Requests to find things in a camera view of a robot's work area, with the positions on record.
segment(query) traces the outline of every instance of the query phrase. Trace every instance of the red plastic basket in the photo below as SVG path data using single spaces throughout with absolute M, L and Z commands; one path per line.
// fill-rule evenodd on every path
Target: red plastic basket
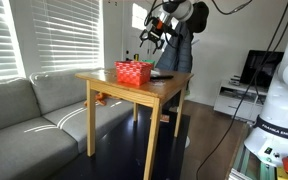
M 141 85 L 150 80 L 152 64 L 137 61 L 115 61 L 117 81 Z

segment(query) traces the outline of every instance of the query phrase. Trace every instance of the cable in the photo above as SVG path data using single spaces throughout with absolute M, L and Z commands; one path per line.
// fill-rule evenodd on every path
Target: cable
M 151 6 L 150 11 L 148 12 L 147 16 L 145 17 L 144 26 L 148 26 L 149 23 L 153 20 L 153 18 L 152 18 L 152 13 L 153 13 L 153 11 L 154 11 L 155 9 L 157 9 L 158 7 L 160 7 L 160 6 L 164 5 L 164 4 L 170 4 L 170 3 L 173 3 L 173 4 L 181 4 L 181 3 L 185 2 L 186 0 L 167 1 L 167 2 L 164 2 L 164 0 L 163 0 L 162 3 L 160 3 L 160 4 L 158 4 L 158 5 L 155 6 L 156 1 L 157 1 L 157 0 L 154 0 L 153 4 L 152 4 L 152 6 Z M 164 32 L 164 34 L 165 34 L 166 43 L 167 43 L 169 46 L 171 46 L 172 48 L 176 49 L 176 47 L 172 46 L 172 44 L 169 43 L 169 40 L 168 40 L 165 32 Z
M 250 1 L 248 1 L 248 2 L 246 2 L 246 3 L 244 3 L 244 4 L 242 4 L 242 5 L 240 5 L 240 6 L 238 6 L 238 7 L 236 7 L 235 9 L 233 9 L 232 11 L 230 11 L 230 12 L 228 12 L 228 13 L 223 12 L 222 10 L 220 10 L 220 8 L 217 6 L 217 4 L 216 4 L 216 2 L 215 2 L 214 0 L 212 0 L 212 2 L 213 2 L 213 4 L 214 4 L 214 6 L 216 7 L 216 9 L 218 10 L 218 12 L 220 12 L 220 13 L 223 14 L 223 15 L 230 15 L 230 14 L 236 13 L 237 11 L 239 11 L 239 10 L 243 9 L 244 7 L 246 7 L 249 3 L 252 2 L 252 0 L 250 0 Z
M 282 40 L 282 38 L 283 38 L 283 36 L 284 36 L 287 28 L 288 28 L 288 22 L 287 22 L 287 24 L 285 25 L 284 31 L 283 31 L 283 33 L 281 34 L 281 37 L 280 37 L 278 43 L 276 44 L 273 52 L 276 50 L 276 48 L 277 48 L 278 45 L 280 44 L 280 42 L 281 42 L 281 40 Z M 271 46 L 271 44 L 273 43 L 273 41 L 274 41 L 274 39 L 275 39 L 275 35 L 276 35 L 276 34 L 273 35 L 274 38 L 271 39 L 271 42 L 270 42 L 270 45 L 269 45 L 269 46 Z M 265 63 L 267 62 L 268 58 L 272 55 L 272 53 L 271 53 L 270 56 L 269 56 L 268 58 L 266 58 L 266 59 L 265 59 L 265 55 L 264 55 L 264 57 L 263 57 L 263 59 L 262 59 L 262 63 L 263 63 L 263 64 L 265 64 Z M 257 78 L 257 75 L 259 74 L 259 72 L 260 72 L 260 69 L 257 69 L 256 72 L 254 73 L 254 75 L 253 75 L 253 77 L 252 77 L 252 79 L 251 79 L 251 82 L 250 82 L 250 84 L 247 86 L 246 91 L 244 92 L 244 94 L 243 94 L 243 96 L 242 96 L 242 98 L 241 98 L 241 101 L 239 102 L 239 104 L 238 104 L 238 106 L 237 106 L 237 108 L 236 108 L 236 111 L 235 111 L 235 113 L 234 113 L 234 115 L 233 115 L 233 117 L 232 117 L 231 123 L 230 123 L 228 129 L 226 130 L 226 132 L 224 133 L 223 137 L 221 138 L 221 140 L 219 141 L 219 143 L 217 144 L 217 146 L 213 149 L 213 151 L 204 159 L 204 161 L 203 161 L 203 162 L 201 163 L 201 165 L 198 167 L 198 169 L 197 169 L 197 171 L 196 171 L 196 180 L 198 180 L 198 172 L 199 172 L 199 170 L 201 169 L 201 167 L 202 167 L 202 166 L 205 164 L 205 162 L 211 157 L 211 155 L 217 150 L 217 148 L 220 146 L 220 144 L 223 142 L 224 138 L 226 137 L 226 135 L 228 134 L 228 132 L 229 132 L 230 129 L 232 128 L 232 126 L 233 126 L 233 124 L 234 124 L 234 122 L 235 122 L 234 119 L 235 119 L 235 117 L 236 117 L 236 114 L 237 114 L 237 112 L 238 112 L 238 110 L 239 110 L 239 108 L 240 108 L 243 100 L 245 99 L 246 94 L 247 94 L 248 90 L 249 90 L 250 87 L 251 87 L 251 84 L 252 84 L 253 81 Z
M 270 44 L 268 45 L 268 47 L 267 47 L 267 49 L 266 49 L 266 52 L 265 52 L 265 54 L 264 54 L 264 56 L 263 56 L 262 61 L 260 62 L 260 66 L 258 67 L 258 68 L 259 68 L 258 71 L 261 71 L 261 70 L 263 69 L 266 61 L 267 61 L 267 60 L 273 55 L 273 53 L 275 52 L 275 50 L 273 50 L 272 52 L 270 52 L 270 55 L 269 55 L 267 58 L 265 57 L 265 56 L 267 55 L 267 53 L 269 52 L 269 49 L 271 48 L 272 44 L 273 44 L 273 41 L 274 41 L 274 39 L 275 39 L 275 36 L 276 36 L 278 30 L 279 30 L 280 27 L 281 27 L 281 24 L 282 24 L 282 21 L 284 20 L 284 17 L 285 17 L 285 14 L 286 14 L 286 12 L 287 12 L 287 9 L 288 9 L 288 1 L 287 1 L 287 4 L 286 4 L 285 8 L 284 8 L 282 17 L 281 17 L 281 19 L 280 19 L 280 21 L 279 21 L 279 23 L 278 23 L 278 25 L 277 25 L 277 27 L 276 27 L 276 29 L 275 29 L 274 35 L 273 35 L 273 37 L 272 37 L 272 39 L 271 39 L 271 42 L 270 42 Z M 255 88 L 255 91 L 256 91 L 256 95 L 259 96 L 258 87 L 257 87 L 257 76 L 255 77 L 255 80 L 254 80 L 254 88 Z

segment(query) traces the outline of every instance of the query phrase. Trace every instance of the sofa cushion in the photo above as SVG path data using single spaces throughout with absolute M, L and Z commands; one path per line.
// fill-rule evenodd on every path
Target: sofa cushion
M 89 71 L 73 69 L 33 73 L 30 76 L 42 114 L 86 99 L 86 82 L 75 74 Z
M 106 106 L 96 106 L 97 140 L 119 124 L 133 108 L 132 103 L 124 100 L 108 98 L 106 102 Z M 44 117 L 70 134 L 78 142 L 79 152 L 83 152 L 86 150 L 86 111 L 83 102 L 79 102 L 45 114 Z
M 39 116 L 40 110 L 28 80 L 0 80 L 0 129 Z
M 76 141 L 41 117 L 0 130 L 0 179 L 44 179 L 77 155 Z

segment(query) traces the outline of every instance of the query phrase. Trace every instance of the window blinds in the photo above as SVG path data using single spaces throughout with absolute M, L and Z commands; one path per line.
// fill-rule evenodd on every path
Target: window blinds
M 0 0 L 0 78 L 15 76 L 25 77 L 24 68 L 9 1 Z
M 96 68 L 103 62 L 99 0 L 31 0 L 41 67 Z

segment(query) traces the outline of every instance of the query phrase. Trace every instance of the dark floor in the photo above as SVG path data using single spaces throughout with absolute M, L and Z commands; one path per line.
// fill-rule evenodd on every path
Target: dark floor
M 191 121 L 188 131 L 190 145 L 184 153 L 181 180 L 194 180 L 197 168 L 218 144 L 231 123 L 231 117 L 213 111 L 211 106 L 191 101 L 185 101 L 183 114 L 191 116 Z M 243 124 L 235 120 L 222 144 L 200 169 L 199 180 L 225 179 Z
M 143 179 L 151 122 L 148 119 L 151 113 L 151 108 L 140 106 L 139 119 L 136 123 L 133 121 L 133 114 L 130 113 L 124 121 L 96 143 L 94 156 L 88 158 L 86 153 L 83 153 L 48 179 Z M 178 180 L 190 117 L 182 116 L 179 134 L 174 138 L 176 113 L 169 111 L 163 113 L 170 115 L 170 121 L 160 123 L 151 179 Z

